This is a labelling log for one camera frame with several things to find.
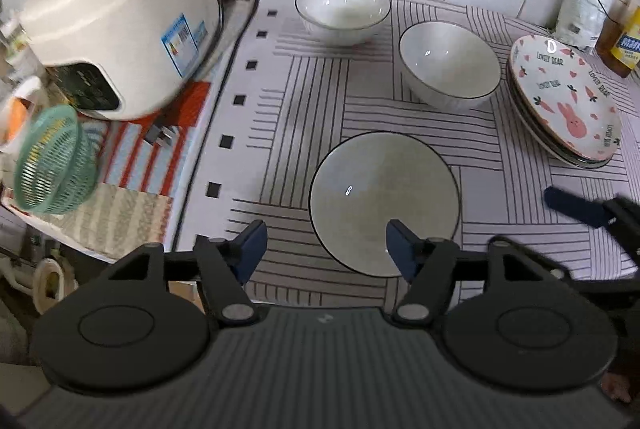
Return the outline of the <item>white bowl black rim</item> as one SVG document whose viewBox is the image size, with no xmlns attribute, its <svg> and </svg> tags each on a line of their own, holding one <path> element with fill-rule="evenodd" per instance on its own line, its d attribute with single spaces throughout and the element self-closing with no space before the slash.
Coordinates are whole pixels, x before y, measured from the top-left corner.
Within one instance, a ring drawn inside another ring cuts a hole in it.
<svg viewBox="0 0 640 429">
<path fill-rule="evenodd" d="M 393 132 L 357 134 L 323 158 L 309 193 L 314 233 L 350 270 L 390 279 L 400 275 L 387 253 L 390 220 L 420 238 L 454 237 L 461 198 L 449 166 L 430 145 Z"/>
<path fill-rule="evenodd" d="M 350 47 L 376 35 L 390 16 L 392 0 L 295 0 L 295 10 L 312 38 Z"/>
<path fill-rule="evenodd" d="M 405 85 L 439 111 L 477 108 L 496 92 L 501 79 L 497 54 L 466 28 L 447 22 L 408 27 L 398 42 Z"/>
</svg>

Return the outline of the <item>pink rabbit carrot plate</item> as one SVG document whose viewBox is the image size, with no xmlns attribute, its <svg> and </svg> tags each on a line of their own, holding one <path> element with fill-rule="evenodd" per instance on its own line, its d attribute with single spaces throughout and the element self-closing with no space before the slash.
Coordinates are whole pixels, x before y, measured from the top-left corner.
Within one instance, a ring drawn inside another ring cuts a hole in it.
<svg viewBox="0 0 640 429">
<path fill-rule="evenodd" d="M 578 50 L 551 37 L 525 35 L 514 42 L 509 67 L 516 95 L 554 141 L 590 163 L 615 154 L 620 114 Z"/>
</svg>

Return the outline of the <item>blue fried egg plate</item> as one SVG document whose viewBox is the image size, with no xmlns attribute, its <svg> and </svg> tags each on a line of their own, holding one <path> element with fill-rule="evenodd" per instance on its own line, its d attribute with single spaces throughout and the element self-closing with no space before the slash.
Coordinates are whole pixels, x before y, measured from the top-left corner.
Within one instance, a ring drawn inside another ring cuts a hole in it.
<svg viewBox="0 0 640 429">
<path fill-rule="evenodd" d="M 570 152 L 567 148 L 563 148 L 558 141 L 552 138 L 551 134 L 548 134 L 548 132 L 544 130 L 544 127 L 541 127 L 536 122 L 534 114 L 529 111 L 518 94 L 518 91 L 516 91 L 509 62 L 506 62 L 504 65 L 506 66 L 506 91 L 509 93 L 514 110 L 516 114 L 518 114 L 518 117 L 520 117 L 524 127 L 544 150 L 558 160 L 561 160 L 563 164 L 580 169 L 600 169 L 612 160 L 612 157 L 608 157 L 606 160 L 594 162 L 593 160 L 587 160 L 587 158 Z"/>
</svg>

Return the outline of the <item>colourful striped cloth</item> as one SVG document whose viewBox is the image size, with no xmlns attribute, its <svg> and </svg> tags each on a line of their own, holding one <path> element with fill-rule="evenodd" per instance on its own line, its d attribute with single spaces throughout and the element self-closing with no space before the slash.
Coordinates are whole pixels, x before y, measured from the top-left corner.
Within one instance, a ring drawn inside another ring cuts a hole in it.
<svg viewBox="0 0 640 429">
<path fill-rule="evenodd" d="M 253 4 L 254 0 L 230 0 L 224 6 L 224 31 L 205 64 L 204 78 L 190 82 L 160 114 L 166 139 L 144 141 L 152 117 L 135 122 L 89 120 L 85 127 L 99 149 L 99 177 L 88 201 L 64 215 L 35 215 L 17 208 L 12 189 L 4 188 L 3 241 L 32 227 L 104 261 L 116 260 L 148 241 L 171 246 L 224 72 Z"/>
</svg>

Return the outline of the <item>rice cooker power plug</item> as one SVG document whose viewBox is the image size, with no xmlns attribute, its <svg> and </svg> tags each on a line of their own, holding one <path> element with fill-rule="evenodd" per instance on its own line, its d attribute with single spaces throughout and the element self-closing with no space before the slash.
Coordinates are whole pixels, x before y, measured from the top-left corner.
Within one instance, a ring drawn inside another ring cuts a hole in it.
<svg viewBox="0 0 640 429">
<path fill-rule="evenodd" d="M 143 141 L 150 146 L 170 148 L 174 144 L 178 132 L 176 126 L 167 126 L 161 120 L 157 120 L 146 130 Z"/>
</svg>

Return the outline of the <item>yellow label oil bottle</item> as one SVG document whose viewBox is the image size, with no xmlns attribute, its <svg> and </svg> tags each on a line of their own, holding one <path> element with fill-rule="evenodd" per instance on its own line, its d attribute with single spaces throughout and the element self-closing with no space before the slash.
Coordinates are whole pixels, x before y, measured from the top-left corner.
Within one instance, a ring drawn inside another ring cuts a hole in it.
<svg viewBox="0 0 640 429">
<path fill-rule="evenodd" d="M 606 18 L 596 45 L 602 62 L 617 76 L 626 78 L 639 63 L 639 4 L 627 0 Z"/>
</svg>

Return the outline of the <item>striped white table mat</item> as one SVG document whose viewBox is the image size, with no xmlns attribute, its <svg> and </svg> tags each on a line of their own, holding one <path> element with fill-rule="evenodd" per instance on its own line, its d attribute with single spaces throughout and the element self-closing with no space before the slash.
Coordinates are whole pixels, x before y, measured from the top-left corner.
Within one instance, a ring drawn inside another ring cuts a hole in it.
<svg viewBox="0 0 640 429">
<path fill-rule="evenodd" d="M 328 47 L 305 30 L 294 0 L 255 0 L 198 125 L 172 246 L 232 238 L 260 220 L 268 248 L 247 285 L 250 298 L 392 308 L 406 283 L 394 270 L 366 270 L 331 255 L 309 212 L 326 156 L 346 141 L 384 134 L 428 146 L 450 168 L 459 190 L 454 241 L 462 248 L 480 250 L 504 235 L 561 262 L 575 279 L 634 275 L 636 265 L 608 232 L 552 212 L 542 193 L 559 186 L 588 198 L 638 197 L 638 77 L 618 77 L 590 56 L 599 92 L 620 113 L 622 137 L 606 165 L 582 169 L 533 137 L 506 88 L 475 110 L 422 103 L 405 82 L 398 46 L 407 28 L 433 21 L 477 34 L 500 62 L 515 41 L 537 33 L 533 24 L 476 7 L 393 0 L 371 41 Z"/>
</svg>

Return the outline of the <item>green plastic basket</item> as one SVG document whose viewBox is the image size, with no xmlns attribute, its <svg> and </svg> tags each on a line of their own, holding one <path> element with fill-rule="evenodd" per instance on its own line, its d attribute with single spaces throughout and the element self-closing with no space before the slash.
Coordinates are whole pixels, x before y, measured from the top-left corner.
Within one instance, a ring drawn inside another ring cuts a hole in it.
<svg viewBox="0 0 640 429">
<path fill-rule="evenodd" d="M 63 215 L 87 201 L 98 178 L 98 145 L 67 104 L 43 111 L 30 127 L 14 171 L 17 208 Z"/>
</svg>

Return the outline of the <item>white plastic food bag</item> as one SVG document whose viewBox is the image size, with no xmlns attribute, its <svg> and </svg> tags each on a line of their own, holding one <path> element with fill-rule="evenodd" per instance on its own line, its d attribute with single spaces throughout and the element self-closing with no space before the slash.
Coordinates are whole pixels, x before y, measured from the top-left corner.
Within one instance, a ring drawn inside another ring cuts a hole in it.
<svg viewBox="0 0 640 429">
<path fill-rule="evenodd" d="M 578 50 L 592 52 L 613 0 L 562 0 L 553 37 Z"/>
</svg>

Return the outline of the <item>white rice cooker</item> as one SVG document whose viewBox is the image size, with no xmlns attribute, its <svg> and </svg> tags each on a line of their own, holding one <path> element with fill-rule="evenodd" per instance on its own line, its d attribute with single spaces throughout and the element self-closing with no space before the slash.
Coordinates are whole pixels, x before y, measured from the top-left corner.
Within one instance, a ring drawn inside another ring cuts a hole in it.
<svg viewBox="0 0 640 429">
<path fill-rule="evenodd" d="M 108 120 L 175 99 L 207 56 L 218 0 L 26 0 L 30 48 L 70 104 Z"/>
</svg>

